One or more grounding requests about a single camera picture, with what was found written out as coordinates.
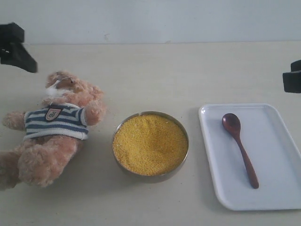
striped sweater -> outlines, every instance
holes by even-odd
[[[85,109],[72,104],[50,105],[24,116],[26,136],[66,135],[81,140],[88,139]]]

metal bowl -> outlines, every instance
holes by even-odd
[[[114,147],[113,147],[113,141],[114,141],[114,138],[115,138],[115,135],[116,133],[118,132],[118,130],[120,129],[120,127],[128,120],[130,120],[131,118],[134,118],[136,116],[141,116],[141,115],[149,115],[149,114],[153,114],[153,115],[158,115],[158,116],[161,116],[161,117],[164,117],[164,118],[167,118],[169,120],[171,120],[172,122],[174,122],[176,125],[178,125],[180,127],[180,129],[182,130],[182,132],[184,133],[185,137],[186,137],[186,140],[187,140],[187,150],[186,150],[186,155],[183,159],[183,161],[176,167],[174,168],[173,170],[167,172],[167,173],[164,173],[164,174],[161,174],[161,175],[155,175],[155,176],[146,176],[146,175],[140,175],[140,174],[137,174],[135,172],[132,172],[128,169],[126,169],[116,158],[115,156],[115,153],[114,153]],[[183,166],[184,162],[186,161],[186,158],[187,158],[187,155],[188,155],[188,149],[189,149],[189,139],[188,139],[188,135],[187,135],[187,132],[184,128],[184,126],[177,120],[175,119],[174,117],[168,115],[168,114],[165,114],[165,113],[162,113],[162,112],[155,112],[155,111],[147,111],[147,112],[140,112],[140,113],[136,113],[136,114],[133,114],[131,116],[129,116],[128,118],[124,119],[121,124],[119,124],[113,134],[113,137],[112,137],[112,151],[113,151],[113,155],[114,155],[114,158],[117,162],[117,164],[121,167],[121,169],[126,173],[128,174],[129,176],[131,177],[135,177],[139,180],[142,180],[143,182],[146,182],[146,183],[157,183],[157,182],[161,182],[161,181],[164,181],[164,180],[167,180],[169,178],[171,178],[174,174],[176,174],[180,168]]]

black object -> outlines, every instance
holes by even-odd
[[[37,62],[26,51],[23,42],[24,30],[20,26],[16,23],[0,24],[0,64],[36,73]]]
[[[291,63],[291,71],[283,73],[282,77],[286,93],[301,93],[301,60]]]

teddy bear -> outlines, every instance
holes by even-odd
[[[0,190],[22,182],[51,185],[83,147],[89,127],[102,121],[106,112],[102,97],[98,86],[70,72],[48,75],[42,107],[11,112],[2,120],[4,126],[26,134],[13,150],[0,152]]]

beige tabletop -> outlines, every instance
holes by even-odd
[[[301,59],[301,42],[26,46],[39,73],[0,65],[0,118],[36,109],[46,76],[65,69],[99,85],[108,113],[53,185],[0,193],[0,226],[300,225],[301,212],[234,212],[217,200],[198,119],[213,103],[268,103],[301,148],[301,94],[284,92],[282,73]],[[186,128],[190,149],[171,179],[144,184],[116,165],[115,128],[140,111],[161,111]],[[1,150],[23,133],[0,126]]]

